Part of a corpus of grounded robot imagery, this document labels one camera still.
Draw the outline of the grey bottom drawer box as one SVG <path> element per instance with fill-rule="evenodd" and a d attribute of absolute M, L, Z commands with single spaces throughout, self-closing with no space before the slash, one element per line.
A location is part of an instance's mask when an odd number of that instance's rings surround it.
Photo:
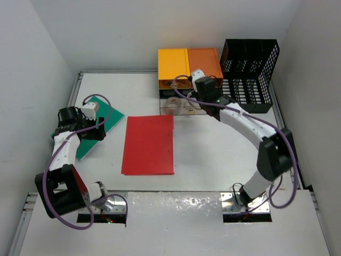
<path fill-rule="evenodd" d="M 171 90 L 159 90 L 159 110 L 161 115 L 206 115 L 206 111 L 193 101 L 180 97 Z"/>

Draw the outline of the silver tape roll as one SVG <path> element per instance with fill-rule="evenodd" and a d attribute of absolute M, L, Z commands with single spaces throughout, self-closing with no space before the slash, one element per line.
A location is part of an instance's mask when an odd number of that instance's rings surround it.
<path fill-rule="evenodd" d="M 167 115 L 178 115 L 182 107 L 181 99 L 177 97 L 169 97 L 165 103 L 165 112 Z"/>

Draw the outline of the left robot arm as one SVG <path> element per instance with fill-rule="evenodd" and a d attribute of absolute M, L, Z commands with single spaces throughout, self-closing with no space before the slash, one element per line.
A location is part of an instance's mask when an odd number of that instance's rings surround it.
<path fill-rule="evenodd" d="M 50 218 L 89 206 L 107 196 L 101 181 L 85 185 L 75 168 L 76 153 L 82 140 L 102 141 L 104 117 L 97 117 L 99 104 L 66 107 L 58 112 L 53 133 L 54 149 L 47 171 L 35 176 L 35 184 Z"/>

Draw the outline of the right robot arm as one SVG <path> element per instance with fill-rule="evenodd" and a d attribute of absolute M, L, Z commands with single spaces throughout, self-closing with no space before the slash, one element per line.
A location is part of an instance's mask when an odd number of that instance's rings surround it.
<path fill-rule="evenodd" d="M 239 199 L 247 206 L 283 173 L 294 170 L 297 174 L 297 156 L 293 135 L 288 129 L 276 126 L 250 115 L 232 98 L 223 95 L 211 77 L 192 80 L 194 97 L 209 115 L 227 124 L 247 138 L 258 150 L 257 170 L 241 186 Z"/>

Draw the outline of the red folder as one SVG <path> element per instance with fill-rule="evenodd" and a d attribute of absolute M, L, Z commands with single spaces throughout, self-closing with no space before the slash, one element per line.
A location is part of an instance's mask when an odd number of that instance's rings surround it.
<path fill-rule="evenodd" d="M 174 117 L 128 117 L 121 174 L 173 175 L 174 172 Z"/>

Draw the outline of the yellow drawer box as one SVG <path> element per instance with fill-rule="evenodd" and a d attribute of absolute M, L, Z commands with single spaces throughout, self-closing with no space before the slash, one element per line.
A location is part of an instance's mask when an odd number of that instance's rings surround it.
<path fill-rule="evenodd" d="M 178 75 L 190 76 L 187 49 L 158 50 L 158 82 L 160 90 L 172 88 L 172 82 Z"/>

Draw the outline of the orange drawer box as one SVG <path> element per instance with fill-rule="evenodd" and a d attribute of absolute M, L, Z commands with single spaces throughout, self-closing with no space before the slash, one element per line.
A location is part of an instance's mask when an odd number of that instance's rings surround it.
<path fill-rule="evenodd" d="M 216 79 L 216 87 L 221 88 L 223 74 L 216 48 L 188 49 L 190 73 L 201 69 L 206 76 Z"/>

